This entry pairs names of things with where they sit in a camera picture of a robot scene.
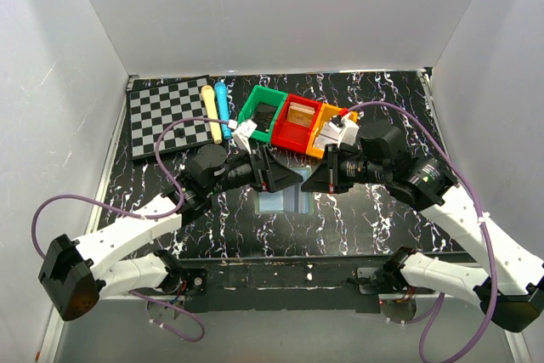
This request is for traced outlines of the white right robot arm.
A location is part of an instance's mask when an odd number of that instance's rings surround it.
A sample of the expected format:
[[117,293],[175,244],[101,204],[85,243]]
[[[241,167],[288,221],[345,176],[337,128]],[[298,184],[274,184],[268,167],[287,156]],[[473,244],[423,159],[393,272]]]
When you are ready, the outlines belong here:
[[413,156],[402,132],[386,122],[360,131],[360,145],[327,145],[320,165],[303,183],[307,192],[341,194],[356,184],[381,184],[388,193],[440,226],[478,263],[469,268],[400,248],[362,286],[404,292],[443,292],[482,311],[492,322],[521,332],[543,311],[543,261],[523,249],[473,199],[441,160]]

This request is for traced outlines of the blue marker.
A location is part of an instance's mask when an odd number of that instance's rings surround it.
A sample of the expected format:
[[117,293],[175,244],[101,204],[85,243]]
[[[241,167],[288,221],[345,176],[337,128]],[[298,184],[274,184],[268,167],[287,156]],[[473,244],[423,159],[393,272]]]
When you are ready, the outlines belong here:
[[230,120],[230,109],[227,100],[227,87],[222,81],[217,81],[214,84],[214,92],[216,94],[219,119],[224,121],[224,123],[221,124],[223,137],[224,139],[231,139],[232,132],[228,126]]

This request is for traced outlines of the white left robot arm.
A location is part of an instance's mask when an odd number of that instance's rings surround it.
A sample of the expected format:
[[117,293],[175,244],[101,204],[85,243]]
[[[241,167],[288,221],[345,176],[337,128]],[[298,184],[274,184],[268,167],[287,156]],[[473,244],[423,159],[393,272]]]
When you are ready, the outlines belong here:
[[92,234],[53,239],[38,280],[64,321],[80,318],[101,299],[133,289],[173,294],[193,279],[173,255],[157,250],[131,259],[130,254],[196,221],[211,208],[214,195],[242,186],[275,193],[302,181],[300,174],[276,161],[265,145],[233,157],[221,145],[205,145],[185,163],[176,185],[132,216]]

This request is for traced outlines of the mint green card holder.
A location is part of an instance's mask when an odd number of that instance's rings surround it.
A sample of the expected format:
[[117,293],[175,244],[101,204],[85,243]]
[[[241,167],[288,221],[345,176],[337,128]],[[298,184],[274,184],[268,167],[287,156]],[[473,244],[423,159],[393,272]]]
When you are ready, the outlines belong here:
[[314,198],[311,193],[301,191],[301,184],[295,184],[275,193],[257,193],[256,214],[296,213],[307,215],[313,211]]

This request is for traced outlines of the tan cards in red bin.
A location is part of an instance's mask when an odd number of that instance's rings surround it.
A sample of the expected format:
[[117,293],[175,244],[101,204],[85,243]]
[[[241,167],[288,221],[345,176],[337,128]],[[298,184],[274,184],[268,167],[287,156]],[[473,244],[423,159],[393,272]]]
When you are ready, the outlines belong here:
[[309,128],[315,116],[315,108],[291,102],[288,106],[286,120],[290,123]]

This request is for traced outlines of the white cards in orange bin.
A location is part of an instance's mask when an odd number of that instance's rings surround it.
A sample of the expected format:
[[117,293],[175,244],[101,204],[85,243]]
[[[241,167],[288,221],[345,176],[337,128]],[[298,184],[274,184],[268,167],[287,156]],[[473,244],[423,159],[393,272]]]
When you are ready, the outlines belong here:
[[315,136],[313,147],[324,150],[327,145],[337,144],[338,140],[339,132],[337,128],[330,122],[324,122],[321,130]]

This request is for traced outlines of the orange plastic bin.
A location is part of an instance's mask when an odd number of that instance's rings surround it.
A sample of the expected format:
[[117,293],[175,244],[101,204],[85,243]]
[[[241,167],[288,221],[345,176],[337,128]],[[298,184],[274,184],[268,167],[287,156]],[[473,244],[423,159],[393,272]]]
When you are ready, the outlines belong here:
[[354,111],[323,104],[306,149],[308,156],[321,158],[327,145],[354,145],[359,131]]

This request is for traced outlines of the black cards in green bin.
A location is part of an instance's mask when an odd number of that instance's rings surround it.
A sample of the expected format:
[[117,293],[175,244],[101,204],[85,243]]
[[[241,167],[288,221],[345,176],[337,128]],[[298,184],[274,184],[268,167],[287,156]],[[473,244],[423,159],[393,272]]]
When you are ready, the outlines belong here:
[[272,121],[275,117],[277,108],[263,102],[257,103],[252,114],[252,121],[256,123],[257,130],[268,133],[272,127]]

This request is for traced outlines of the black grey checkerboard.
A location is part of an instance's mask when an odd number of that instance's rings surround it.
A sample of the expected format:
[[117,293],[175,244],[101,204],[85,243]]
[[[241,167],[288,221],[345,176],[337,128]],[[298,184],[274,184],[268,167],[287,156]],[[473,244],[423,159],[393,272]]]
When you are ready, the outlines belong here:
[[[127,120],[132,158],[153,157],[156,141],[172,122],[185,119],[169,131],[159,145],[167,154],[213,142],[210,124],[194,122],[194,117],[207,116],[201,88],[212,85],[208,76],[192,78],[137,78],[127,91]],[[181,137],[177,129],[182,128]]]

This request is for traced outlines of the cream yellow marker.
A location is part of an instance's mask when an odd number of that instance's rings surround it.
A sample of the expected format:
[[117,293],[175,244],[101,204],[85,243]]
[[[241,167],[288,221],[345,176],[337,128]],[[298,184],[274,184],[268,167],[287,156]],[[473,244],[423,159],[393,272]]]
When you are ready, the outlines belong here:
[[[218,112],[215,104],[215,93],[210,85],[205,85],[201,88],[201,97],[205,104],[207,117],[209,119],[218,120]],[[212,139],[215,144],[222,143],[222,130],[219,122],[211,122],[210,129],[212,132]]]

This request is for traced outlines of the green plastic bin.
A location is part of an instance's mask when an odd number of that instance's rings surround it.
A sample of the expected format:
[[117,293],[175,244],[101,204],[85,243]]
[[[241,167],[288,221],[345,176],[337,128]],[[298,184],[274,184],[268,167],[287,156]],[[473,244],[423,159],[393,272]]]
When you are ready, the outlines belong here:
[[237,120],[252,120],[257,128],[251,138],[268,144],[286,98],[287,93],[283,91],[256,85],[241,108]]

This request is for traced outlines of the red plastic bin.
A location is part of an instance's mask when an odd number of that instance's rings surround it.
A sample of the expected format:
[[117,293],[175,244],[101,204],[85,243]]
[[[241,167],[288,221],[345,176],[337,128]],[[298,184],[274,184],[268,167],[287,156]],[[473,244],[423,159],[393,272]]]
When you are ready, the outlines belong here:
[[[315,108],[314,119],[309,128],[290,123],[286,120],[288,106],[291,102],[308,105]],[[305,154],[310,134],[314,129],[321,106],[322,103],[319,101],[307,99],[296,94],[288,94],[286,101],[281,108],[280,114],[275,121],[270,143],[276,147]]]

